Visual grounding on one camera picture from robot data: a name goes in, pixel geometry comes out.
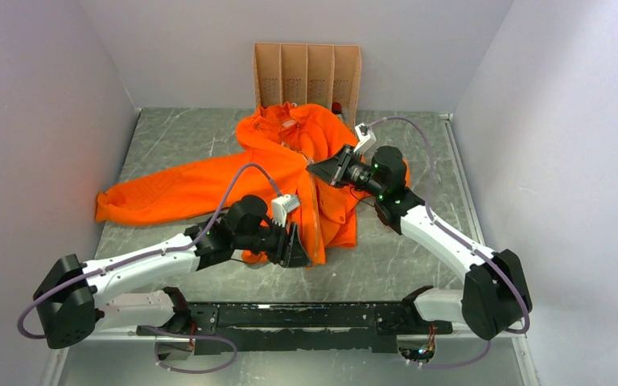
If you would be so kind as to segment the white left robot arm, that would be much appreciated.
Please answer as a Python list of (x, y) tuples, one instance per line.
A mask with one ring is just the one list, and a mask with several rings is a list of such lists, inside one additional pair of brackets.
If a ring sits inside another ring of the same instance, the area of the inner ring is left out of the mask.
[(296, 195), (281, 195), (270, 204), (246, 195), (224, 214), (134, 253), (88, 262), (74, 254), (59, 258), (33, 294), (43, 329), (39, 339), (51, 349), (61, 349), (94, 331), (125, 326), (161, 327), (173, 335), (184, 332), (196, 322), (178, 289), (148, 294), (135, 290), (231, 261), (236, 251), (263, 254), (283, 268), (310, 266), (299, 226), (288, 220), (298, 208)]

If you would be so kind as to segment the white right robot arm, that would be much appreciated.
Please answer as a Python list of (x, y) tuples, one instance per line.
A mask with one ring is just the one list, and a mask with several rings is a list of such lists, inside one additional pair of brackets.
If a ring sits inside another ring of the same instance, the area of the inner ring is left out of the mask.
[(409, 188), (408, 167), (398, 148), (382, 146), (365, 163), (345, 145), (333, 157), (307, 166), (307, 171), (331, 187), (371, 195), (385, 226), (432, 252), (461, 280), (460, 290), (428, 287), (410, 294), (410, 305), (402, 311), (408, 331), (423, 332), (432, 322), (455, 322), (491, 340), (502, 332), (528, 330), (532, 302), (517, 254), (478, 244), (437, 216)]

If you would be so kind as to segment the orange jacket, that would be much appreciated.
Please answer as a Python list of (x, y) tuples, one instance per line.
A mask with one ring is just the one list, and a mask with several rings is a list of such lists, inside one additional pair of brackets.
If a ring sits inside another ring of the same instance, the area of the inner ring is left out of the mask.
[(328, 248), (356, 247), (356, 206), (364, 194), (331, 187), (307, 171), (342, 146), (356, 146), (353, 129), (323, 106), (285, 103), (243, 118), (236, 137), (240, 153), (174, 166), (98, 193), (96, 221), (164, 224), (204, 215), (220, 203), (229, 207), (244, 195), (269, 203), (283, 193), (299, 199), (289, 219), (299, 226), (313, 263), (325, 263)]

